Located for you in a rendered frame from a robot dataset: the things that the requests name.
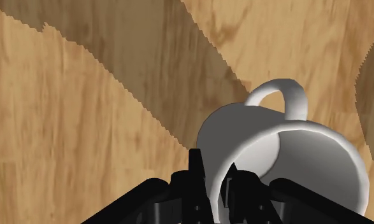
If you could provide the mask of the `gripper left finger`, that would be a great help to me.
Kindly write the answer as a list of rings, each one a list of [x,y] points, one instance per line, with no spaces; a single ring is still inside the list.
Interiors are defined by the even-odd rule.
[[[149,178],[81,224],[214,224],[200,150],[169,183]]]

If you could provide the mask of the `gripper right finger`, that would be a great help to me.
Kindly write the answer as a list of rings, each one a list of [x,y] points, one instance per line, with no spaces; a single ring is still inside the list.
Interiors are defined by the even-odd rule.
[[[289,179],[265,185],[233,164],[220,194],[230,224],[374,224],[374,221]]]

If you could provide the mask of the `white mug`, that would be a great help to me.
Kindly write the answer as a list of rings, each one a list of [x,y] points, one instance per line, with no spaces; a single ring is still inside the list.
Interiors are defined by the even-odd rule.
[[[275,79],[203,122],[196,145],[216,223],[230,224],[219,195],[232,165],[256,173],[264,183],[287,178],[358,214],[366,212],[370,182],[356,147],[307,114],[303,87]]]

